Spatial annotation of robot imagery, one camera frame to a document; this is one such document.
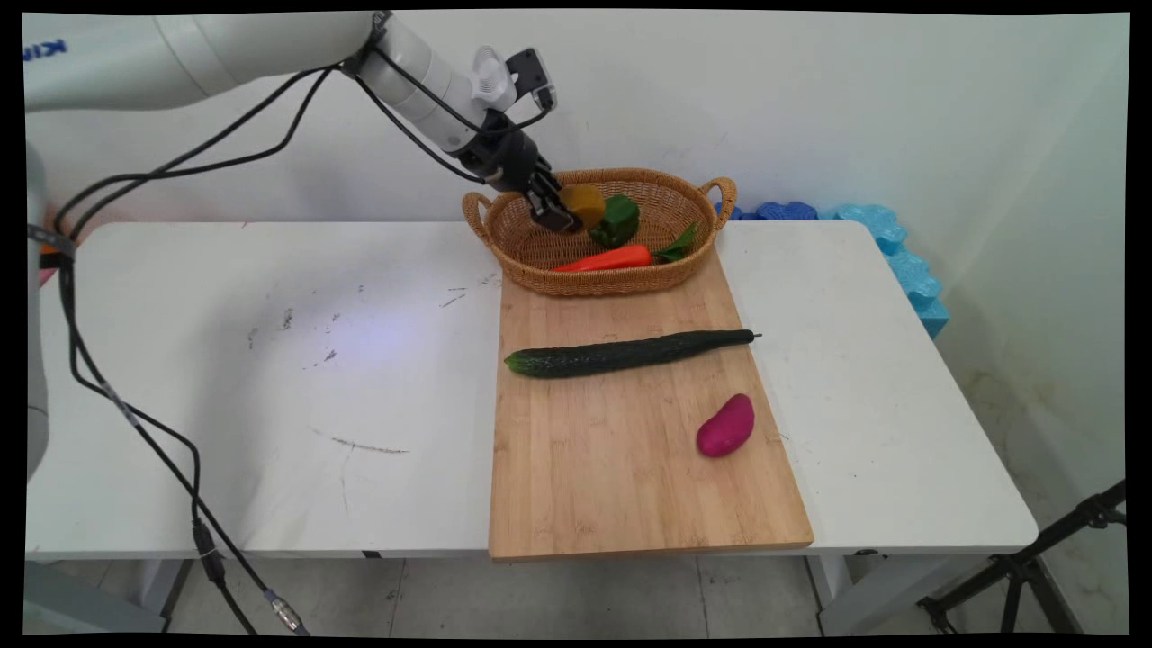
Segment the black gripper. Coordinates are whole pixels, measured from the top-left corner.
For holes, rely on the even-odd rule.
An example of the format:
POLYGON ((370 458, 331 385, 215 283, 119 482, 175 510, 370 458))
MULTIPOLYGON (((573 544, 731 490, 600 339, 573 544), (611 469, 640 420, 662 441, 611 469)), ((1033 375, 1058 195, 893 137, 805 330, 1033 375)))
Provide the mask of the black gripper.
POLYGON ((561 196, 563 184, 525 131, 476 135, 460 148, 458 161, 499 193, 526 194, 536 225, 564 234, 579 232, 579 217, 561 196))

